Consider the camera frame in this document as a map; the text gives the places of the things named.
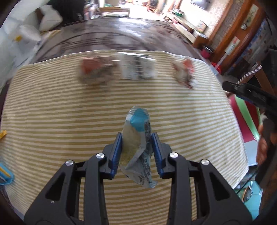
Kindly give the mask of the right hand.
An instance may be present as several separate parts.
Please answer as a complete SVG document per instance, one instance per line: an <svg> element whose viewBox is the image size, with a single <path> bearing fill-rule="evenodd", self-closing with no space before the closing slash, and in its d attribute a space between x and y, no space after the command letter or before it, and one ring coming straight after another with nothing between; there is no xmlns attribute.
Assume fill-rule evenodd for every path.
<svg viewBox="0 0 277 225"><path fill-rule="evenodd" d="M256 162L258 165L262 165L265 162L267 158L267 150L268 150L268 145L262 135L262 132L263 132L263 124L261 124L258 127L258 133L260 135L260 139L257 145L257 155L256 155Z"/></svg>

